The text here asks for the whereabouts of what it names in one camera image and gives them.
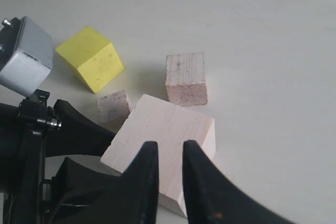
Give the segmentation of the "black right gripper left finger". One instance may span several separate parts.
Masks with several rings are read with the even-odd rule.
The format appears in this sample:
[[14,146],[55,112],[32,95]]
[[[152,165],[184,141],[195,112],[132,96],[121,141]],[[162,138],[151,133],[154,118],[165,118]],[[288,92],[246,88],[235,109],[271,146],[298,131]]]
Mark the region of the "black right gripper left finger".
[[109,189],[112,223],[156,223],[159,197],[157,142],[145,142],[128,168]]

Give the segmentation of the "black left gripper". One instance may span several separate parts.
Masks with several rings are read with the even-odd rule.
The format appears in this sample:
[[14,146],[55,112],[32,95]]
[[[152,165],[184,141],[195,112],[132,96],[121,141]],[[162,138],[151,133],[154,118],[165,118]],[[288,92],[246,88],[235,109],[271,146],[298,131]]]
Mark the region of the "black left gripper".
[[[49,96],[1,104],[3,223],[43,222],[46,156],[102,156],[116,135],[65,100],[49,107]],[[111,176],[65,158],[51,180],[51,223],[131,223],[130,182],[131,167]]]

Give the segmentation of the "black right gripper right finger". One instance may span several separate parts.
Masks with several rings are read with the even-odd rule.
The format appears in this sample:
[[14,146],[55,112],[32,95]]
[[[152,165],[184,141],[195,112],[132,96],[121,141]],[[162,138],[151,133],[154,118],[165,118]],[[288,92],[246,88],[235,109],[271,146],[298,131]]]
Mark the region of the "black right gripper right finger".
[[183,193],[188,223],[292,223],[237,188],[194,140],[183,144]]

